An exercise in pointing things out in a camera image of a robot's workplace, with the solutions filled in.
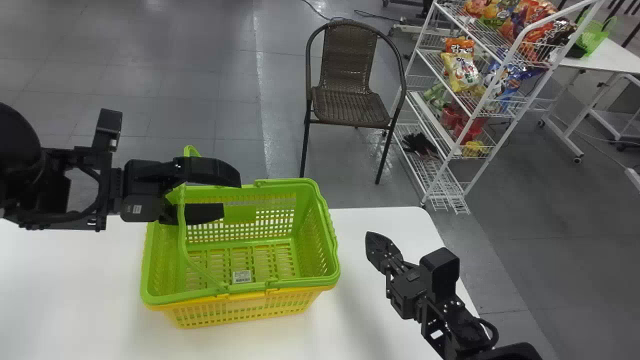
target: white table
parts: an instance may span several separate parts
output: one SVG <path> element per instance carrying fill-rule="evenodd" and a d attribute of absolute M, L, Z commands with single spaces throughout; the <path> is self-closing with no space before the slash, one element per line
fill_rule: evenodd
<path fill-rule="evenodd" d="M 385 297 L 364 236 L 391 238 L 408 261 L 443 246 L 420 208 L 333 209 L 342 275 L 301 315 L 173 328 L 140 300 L 145 225 L 31 231 L 0 219 L 0 348 L 19 359 L 439 359 Z M 461 281 L 458 296 L 477 311 Z"/>
<path fill-rule="evenodd" d="M 544 124 L 548 124 L 549 128 L 553 130 L 553 132 L 560 137 L 571 151 L 574 153 L 574 161 L 576 163 L 580 163 L 582 161 L 582 157 L 584 156 L 584 152 L 577 147 L 569 136 L 573 133 L 573 131 L 580 125 L 580 123 L 584 120 L 584 117 L 587 114 L 594 115 L 598 121 L 600 121 L 607 129 L 610 128 L 610 125 L 603 119 L 598 113 L 593 111 L 593 106 L 600 100 L 600 98 L 608 91 L 608 89 L 613 85 L 619 78 L 623 75 L 627 74 L 640 74 L 640 58 L 631 53 L 629 50 L 624 47 L 616 44 L 613 40 L 606 38 L 594 51 L 593 54 L 586 56 L 581 59 L 572 59 L 572 58 L 564 58 L 560 61 L 560 66 L 568 67 L 576 69 L 576 73 L 574 77 L 567 84 L 564 85 L 563 89 L 560 91 L 560 94 L 556 98 L 556 102 L 554 102 L 546 114 L 542 117 L 541 126 Z M 591 101 L 584 105 L 583 109 L 573 118 L 571 123 L 566 130 L 560 129 L 556 123 L 554 123 L 549 115 L 552 113 L 554 108 L 557 106 L 557 99 L 564 93 L 564 91 L 573 84 L 573 82 L 577 79 L 577 77 L 581 74 L 582 70 L 597 70 L 603 72 L 610 72 L 611 77 L 607 80 L 606 85 L 601 86 L 596 94 L 593 96 Z"/>

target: chair backrest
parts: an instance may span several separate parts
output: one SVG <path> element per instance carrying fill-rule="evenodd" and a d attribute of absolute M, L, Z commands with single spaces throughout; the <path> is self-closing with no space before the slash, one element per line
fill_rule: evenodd
<path fill-rule="evenodd" d="M 368 94 L 378 36 L 368 25 L 352 20 L 329 23 L 324 31 L 321 88 Z"/>

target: green basket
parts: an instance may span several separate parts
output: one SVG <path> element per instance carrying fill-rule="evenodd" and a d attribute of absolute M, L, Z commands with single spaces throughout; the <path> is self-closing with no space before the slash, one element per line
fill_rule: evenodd
<path fill-rule="evenodd" d="M 199 153 L 187 146 L 184 155 Z M 183 184 L 167 198 L 179 205 L 179 225 L 147 227 L 140 289 L 147 305 L 338 281 L 335 233 L 311 179 L 256 180 L 242 188 Z M 222 203 L 225 217 L 186 225 L 185 203 Z"/>
<path fill-rule="evenodd" d="M 584 20 L 586 14 L 588 12 L 584 12 L 578 19 L 578 26 Z M 575 41 L 575 45 L 585 50 L 584 56 L 589 56 L 593 51 L 609 36 L 609 32 L 611 28 L 616 24 L 616 17 L 611 17 L 607 19 L 604 23 L 591 20 L 589 24 L 584 28 L 584 32 L 580 35 L 578 40 Z"/>

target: chair seat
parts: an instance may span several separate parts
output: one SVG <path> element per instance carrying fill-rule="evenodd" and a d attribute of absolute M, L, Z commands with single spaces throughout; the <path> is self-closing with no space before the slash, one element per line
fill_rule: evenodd
<path fill-rule="evenodd" d="M 311 94 L 314 113 L 318 118 L 316 122 L 379 129 L 389 125 L 387 109 L 380 96 L 374 92 L 358 94 L 317 86 L 311 89 Z"/>

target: gray floor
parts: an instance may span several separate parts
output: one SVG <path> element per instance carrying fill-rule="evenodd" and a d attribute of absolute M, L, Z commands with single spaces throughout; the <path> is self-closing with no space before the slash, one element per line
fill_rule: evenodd
<path fill-rule="evenodd" d="M 390 22 L 353 10 L 389 17 L 419 10 L 382 9 L 378 0 L 311 3 L 327 16 L 383 31 Z M 302 55 L 322 23 L 298 0 L 0 0 L 0 101 L 21 111 L 51 147 L 88 145 L 101 107 L 124 112 L 116 165 L 167 160 L 191 143 L 234 164 L 246 183 L 294 177 Z M 397 42 L 410 51 L 408 39 Z M 318 39 L 313 46 L 316 79 L 320 45 Z M 398 84 L 391 55 L 380 44 L 372 73 L 387 105 Z M 562 118 L 579 108 L 576 97 L 592 91 L 572 89 Z M 574 165 L 537 119 L 528 116 L 516 128 L 478 182 L 468 197 L 472 215 L 430 213 L 462 259 L 479 312 L 501 329 L 501 343 L 530 341 L 545 359 L 633 358 L 640 291 L 623 278 L 640 270 L 638 193 L 617 165 L 580 139 L 586 159 Z M 588 123 L 580 130 L 600 136 Z M 416 205 L 395 151 L 381 184 L 373 185 L 379 139 L 365 129 L 311 129 L 307 175 L 331 207 Z M 640 163 L 638 150 L 600 147 L 628 165 Z M 95 188 L 76 174 L 74 181 L 80 207 Z"/>

